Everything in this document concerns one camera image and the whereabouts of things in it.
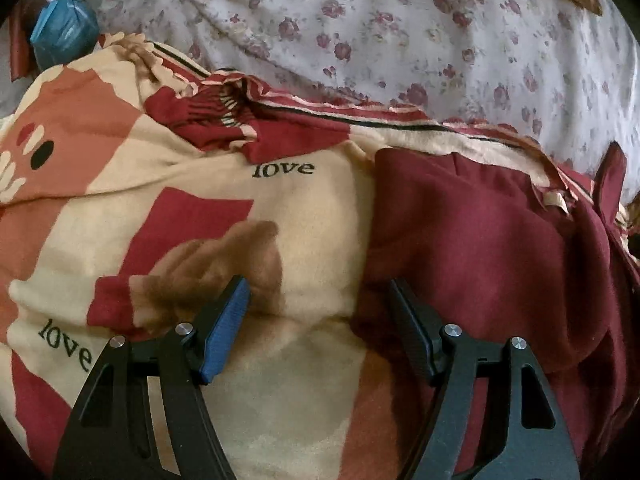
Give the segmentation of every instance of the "blanket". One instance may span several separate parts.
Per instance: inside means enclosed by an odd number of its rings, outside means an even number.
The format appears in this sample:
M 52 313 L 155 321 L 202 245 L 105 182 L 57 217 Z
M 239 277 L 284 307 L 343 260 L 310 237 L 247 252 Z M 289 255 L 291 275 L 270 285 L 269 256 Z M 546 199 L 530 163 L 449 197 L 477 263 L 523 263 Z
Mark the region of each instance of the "blanket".
M 402 460 L 394 443 L 362 439 L 393 427 L 391 364 L 350 327 L 378 150 L 457 152 L 519 170 L 562 214 L 575 200 L 593 204 L 593 182 L 507 125 L 312 102 L 233 70 L 209 73 L 142 35 L 104 46 L 42 73 L 2 123 L 7 426 L 50 474 L 108 339 L 191 320 L 242 274 L 247 316 L 225 371 L 203 388 L 238 478 L 353 478 L 369 460 L 369 476 L 391 478 Z M 160 91 L 165 113 L 150 111 L 171 127 L 145 113 Z M 201 94 L 214 101 L 204 115 L 193 108 Z M 626 212 L 615 209 L 624 239 Z M 149 386 L 162 464 L 175 471 L 159 385 Z M 366 456 L 354 452 L 363 443 Z

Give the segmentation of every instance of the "metal screw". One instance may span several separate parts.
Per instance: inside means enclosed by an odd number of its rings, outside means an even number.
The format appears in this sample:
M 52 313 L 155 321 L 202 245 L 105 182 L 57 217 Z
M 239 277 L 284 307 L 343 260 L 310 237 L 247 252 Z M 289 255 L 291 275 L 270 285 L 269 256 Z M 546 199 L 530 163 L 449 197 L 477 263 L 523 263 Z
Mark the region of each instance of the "metal screw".
M 177 333 L 177 335 L 189 335 L 192 331 L 193 325 L 187 322 L 178 323 L 175 327 L 175 333 Z
M 513 345 L 514 348 L 517 348 L 518 350 L 524 350 L 527 347 L 527 342 L 524 341 L 523 338 L 518 336 L 511 338 L 511 344 Z
M 126 339 L 124 339 L 123 335 L 115 335 L 109 340 L 109 346 L 111 348 L 120 348 L 124 345 L 125 341 Z
M 449 323 L 448 325 L 445 325 L 444 332 L 451 337 L 458 337 L 460 334 L 462 334 L 462 329 L 458 325 Z

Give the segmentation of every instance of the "red fleece fabric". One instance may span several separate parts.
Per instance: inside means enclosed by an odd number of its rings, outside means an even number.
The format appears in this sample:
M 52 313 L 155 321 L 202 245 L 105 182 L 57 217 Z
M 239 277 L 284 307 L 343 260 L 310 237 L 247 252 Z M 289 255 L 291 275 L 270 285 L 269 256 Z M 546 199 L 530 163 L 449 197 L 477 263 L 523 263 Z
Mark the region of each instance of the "red fleece fabric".
M 201 85 L 193 97 L 178 97 L 173 89 L 164 86 L 145 101 L 145 110 L 155 121 L 203 151 L 227 149 L 233 140 L 247 140 L 241 151 L 252 164 L 324 150 L 349 138 L 348 124 L 338 123 L 334 129 L 315 127 L 291 121 L 286 112 L 281 114 L 278 110 L 267 113 L 270 118 L 256 118 L 246 98 L 233 85 Z M 251 126 L 257 138 L 245 137 L 240 124 Z
M 389 280 L 404 278 L 444 322 L 472 337 L 504 343 L 519 335 L 530 343 L 587 471 L 638 396 L 637 275 L 616 247 L 615 227 L 604 225 L 613 222 L 611 204 L 617 209 L 620 171 L 603 172 L 596 206 L 580 200 L 569 216 L 543 206 L 526 174 L 457 153 L 380 150 L 375 175 L 369 253 L 352 327 L 394 364 L 394 387 L 405 396 L 394 405 L 410 406 L 424 394 L 406 373 L 386 307 Z M 430 402 L 433 392 L 426 397 Z M 484 402 L 474 402 L 459 470 L 474 463 L 483 415 Z M 401 408 L 395 416 L 399 440 L 410 446 L 415 416 L 403 416 Z

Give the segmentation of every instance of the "bed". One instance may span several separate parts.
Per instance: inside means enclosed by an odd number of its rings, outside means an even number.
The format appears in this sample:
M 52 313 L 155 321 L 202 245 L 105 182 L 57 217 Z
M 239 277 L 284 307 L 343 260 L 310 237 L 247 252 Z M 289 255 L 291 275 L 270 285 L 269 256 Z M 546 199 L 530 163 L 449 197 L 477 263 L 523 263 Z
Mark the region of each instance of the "bed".
M 593 175 L 611 140 L 640 188 L 638 43 L 611 0 L 100 0 L 104 30 L 144 32 L 209 69 L 295 94 L 508 123 Z

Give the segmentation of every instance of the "black stripe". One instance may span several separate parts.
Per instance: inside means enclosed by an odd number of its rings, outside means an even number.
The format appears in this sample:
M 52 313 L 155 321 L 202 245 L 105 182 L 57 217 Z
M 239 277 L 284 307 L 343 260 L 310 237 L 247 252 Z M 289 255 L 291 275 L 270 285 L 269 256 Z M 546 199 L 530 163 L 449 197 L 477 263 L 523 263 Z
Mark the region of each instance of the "black stripe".
M 523 148 L 522 146 L 519 146 L 517 144 L 510 144 L 508 141 L 503 140 L 503 139 L 494 139 L 493 137 L 476 137 L 476 136 L 471 136 L 471 135 L 467 135 L 467 134 L 460 134 L 465 136 L 467 139 L 473 139 L 473 140 L 485 140 L 487 142 L 497 142 L 498 144 L 501 144 L 503 146 L 509 146 L 510 148 L 513 148 L 514 150 L 526 150 L 526 148 Z
M 348 123 L 348 124 L 358 124 L 359 126 L 370 126 L 371 128 L 391 128 L 393 130 L 436 130 L 438 132 L 453 132 L 457 133 L 456 130 L 452 128 L 447 128 L 446 126 L 442 126 L 441 124 L 388 124 L 388 123 L 377 123 L 374 121 L 365 121 L 365 120 L 357 120 L 353 118 L 346 117 L 333 117 L 323 114 L 322 112 L 313 113 L 307 110 L 298 110 L 297 108 L 287 108 L 283 106 L 274 106 L 261 102 L 255 102 L 254 104 L 258 106 L 264 106 L 265 108 L 269 108 L 271 110 L 280 110 L 283 112 L 289 112 L 292 114 L 301 114 L 307 115 L 311 117 L 326 119 L 329 121 L 338 121 L 340 123 Z
M 183 64 L 185 66 L 187 66 L 188 68 L 190 68 L 191 70 L 193 70 L 196 74 L 198 74 L 199 76 L 202 77 L 208 77 L 209 74 L 207 74 L 206 72 L 203 72 L 201 69 L 199 69 L 197 66 L 192 65 L 189 61 L 187 61 L 186 59 L 182 58 L 182 57 L 177 57 L 173 52 L 163 48 L 162 46 L 158 45 L 157 43 L 154 42 L 154 47 L 156 47 L 156 49 L 158 49 L 160 52 L 162 52 L 165 56 L 170 57 L 171 59 L 175 59 L 178 64 Z

